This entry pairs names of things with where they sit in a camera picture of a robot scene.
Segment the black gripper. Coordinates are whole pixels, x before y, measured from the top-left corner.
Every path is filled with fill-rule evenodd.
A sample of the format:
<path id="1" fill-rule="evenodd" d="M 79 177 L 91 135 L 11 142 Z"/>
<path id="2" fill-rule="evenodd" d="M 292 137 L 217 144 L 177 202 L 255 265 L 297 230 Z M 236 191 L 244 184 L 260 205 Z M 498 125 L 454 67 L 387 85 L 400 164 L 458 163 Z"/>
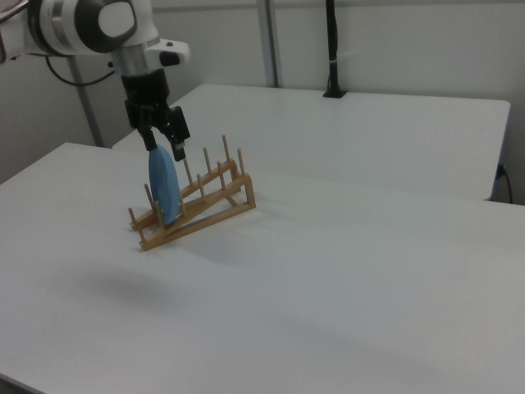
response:
<path id="1" fill-rule="evenodd" d="M 186 158 L 185 141 L 189 127 L 180 106 L 169 108 L 170 93 L 163 69 L 140 76 L 122 76 L 126 92 L 125 107 L 130 126 L 136 129 L 150 152 L 157 148 L 152 126 L 159 128 L 170 143 L 176 162 Z"/>

